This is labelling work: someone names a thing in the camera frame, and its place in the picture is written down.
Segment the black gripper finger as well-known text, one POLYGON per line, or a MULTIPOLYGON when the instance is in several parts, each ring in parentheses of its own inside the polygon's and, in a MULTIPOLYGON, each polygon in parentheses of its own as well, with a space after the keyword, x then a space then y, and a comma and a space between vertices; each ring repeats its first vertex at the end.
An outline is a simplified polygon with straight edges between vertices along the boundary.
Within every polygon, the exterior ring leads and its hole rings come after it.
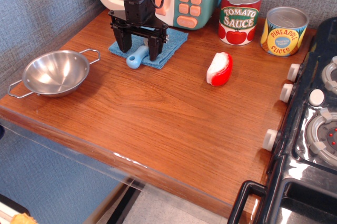
POLYGON ((127 53, 132 46, 132 36, 126 28, 113 27, 113 32, 119 49, 127 53))
POLYGON ((149 48, 150 61, 155 61, 158 55, 162 52, 163 44, 165 39, 162 37, 153 37, 148 38, 147 44, 149 48))

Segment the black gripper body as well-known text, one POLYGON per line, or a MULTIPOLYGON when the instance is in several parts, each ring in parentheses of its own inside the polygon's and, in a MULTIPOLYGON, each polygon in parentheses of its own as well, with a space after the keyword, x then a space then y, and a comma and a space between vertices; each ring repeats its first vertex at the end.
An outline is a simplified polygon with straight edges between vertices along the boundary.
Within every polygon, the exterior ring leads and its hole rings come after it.
POLYGON ((129 33, 145 38, 162 37, 167 42, 168 25, 155 16, 155 0, 123 0, 123 10, 110 10, 111 28, 126 28, 129 33))

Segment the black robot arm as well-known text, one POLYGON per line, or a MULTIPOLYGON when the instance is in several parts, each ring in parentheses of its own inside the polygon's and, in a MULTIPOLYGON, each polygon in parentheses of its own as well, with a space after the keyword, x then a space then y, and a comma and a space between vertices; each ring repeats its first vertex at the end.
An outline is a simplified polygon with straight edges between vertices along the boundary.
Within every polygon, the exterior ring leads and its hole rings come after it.
POLYGON ((132 35, 147 39, 150 60, 154 61, 162 52, 163 44, 167 42, 168 24, 155 15, 155 10, 163 6, 161 0, 159 6, 155 0, 123 0, 123 11, 109 11, 111 28, 119 49, 126 53, 132 46, 132 35))

